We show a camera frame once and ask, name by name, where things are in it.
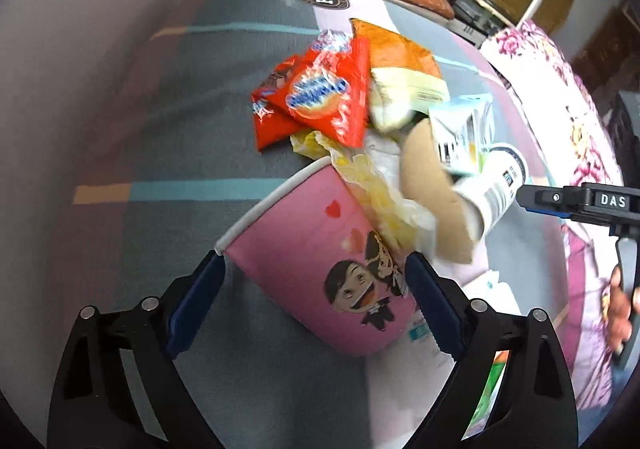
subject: snack package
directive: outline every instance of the snack package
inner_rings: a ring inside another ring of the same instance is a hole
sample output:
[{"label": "snack package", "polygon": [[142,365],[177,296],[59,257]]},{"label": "snack package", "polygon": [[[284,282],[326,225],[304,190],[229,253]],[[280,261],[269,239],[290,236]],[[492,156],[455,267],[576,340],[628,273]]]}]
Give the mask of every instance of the snack package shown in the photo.
[{"label": "snack package", "polygon": [[293,67],[300,61],[299,55],[292,55],[275,67],[269,77],[251,95],[254,108],[255,144],[258,151],[268,145],[287,138],[290,134],[304,129],[304,125],[293,120],[264,100],[265,95],[275,93],[290,79]]},{"label": "snack package", "polygon": [[444,169],[460,175],[482,172],[494,140],[494,98],[489,93],[457,96],[429,110],[436,151]]},{"label": "snack package", "polygon": [[351,19],[356,38],[369,39],[372,83],[369,114],[377,130],[400,129],[414,111],[424,114],[450,99],[447,83],[426,48],[380,26]]},{"label": "snack package", "polygon": [[502,382],[502,370],[504,369],[504,366],[507,365],[508,358],[509,352],[495,353],[494,363],[491,366],[491,370],[489,370],[489,378],[484,385],[482,395],[480,396],[480,401],[478,402],[476,411],[474,412],[474,415],[471,418],[471,422],[469,423],[469,429],[473,429],[477,424],[479,424],[480,421],[490,411],[489,406],[492,405],[492,394],[494,393],[494,390],[497,390],[500,387],[500,383]]},{"label": "snack package", "polygon": [[367,120],[369,41],[325,30],[268,102],[305,127],[361,147]]}]

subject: crumpled plastic wrapper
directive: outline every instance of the crumpled plastic wrapper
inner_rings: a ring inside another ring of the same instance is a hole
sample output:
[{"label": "crumpled plastic wrapper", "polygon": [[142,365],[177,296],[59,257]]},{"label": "crumpled plastic wrapper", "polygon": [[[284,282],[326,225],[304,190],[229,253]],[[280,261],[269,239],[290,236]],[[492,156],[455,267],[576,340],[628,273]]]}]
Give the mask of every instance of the crumpled plastic wrapper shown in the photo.
[{"label": "crumpled plastic wrapper", "polygon": [[413,251],[433,257],[436,222],[433,215],[399,191],[400,147],[389,138],[367,130],[362,150],[352,150],[320,131],[291,135],[293,151],[331,162],[370,223],[386,244],[399,254]]}]

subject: human hand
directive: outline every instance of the human hand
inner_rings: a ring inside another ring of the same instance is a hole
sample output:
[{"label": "human hand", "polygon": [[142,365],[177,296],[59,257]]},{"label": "human hand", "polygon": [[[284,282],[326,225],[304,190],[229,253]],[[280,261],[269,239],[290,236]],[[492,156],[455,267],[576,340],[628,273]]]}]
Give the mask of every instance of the human hand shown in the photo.
[{"label": "human hand", "polygon": [[[618,351],[621,344],[629,340],[632,330],[629,321],[632,303],[620,289],[621,279],[620,267],[615,267],[611,274],[611,292],[607,311],[607,345],[614,351]],[[633,308],[640,314],[640,289],[634,292]]]}]

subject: yellow plastic bag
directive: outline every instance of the yellow plastic bag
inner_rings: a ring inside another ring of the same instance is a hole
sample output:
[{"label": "yellow plastic bag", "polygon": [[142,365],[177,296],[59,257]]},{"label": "yellow plastic bag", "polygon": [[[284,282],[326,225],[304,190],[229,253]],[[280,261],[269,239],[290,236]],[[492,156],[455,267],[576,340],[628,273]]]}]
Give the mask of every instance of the yellow plastic bag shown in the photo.
[{"label": "yellow plastic bag", "polygon": [[403,198],[366,154],[352,152],[320,131],[300,131],[290,139],[293,151],[303,156],[313,160],[331,156],[335,170],[390,248],[401,254],[419,251],[427,257],[433,255],[436,228],[433,215]]}]

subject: blue gripper pad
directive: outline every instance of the blue gripper pad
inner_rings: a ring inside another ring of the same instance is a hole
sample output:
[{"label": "blue gripper pad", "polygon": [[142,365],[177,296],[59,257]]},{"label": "blue gripper pad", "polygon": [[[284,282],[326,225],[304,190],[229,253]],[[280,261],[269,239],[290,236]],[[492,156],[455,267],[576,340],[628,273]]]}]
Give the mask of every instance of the blue gripper pad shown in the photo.
[{"label": "blue gripper pad", "polygon": [[421,255],[414,252],[406,258],[404,279],[415,302],[433,333],[440,351],[449,353],[457,361],[465,352],[462,338],[462,320],[450,305],[434,276],[433,269],[425,266]]},{"label": "blue gripper pad", "polygon": [[168,355],[175,359],[191,348],[204,318],[225,281],[225,258],[215,255],[196,278],[168,321]]}]

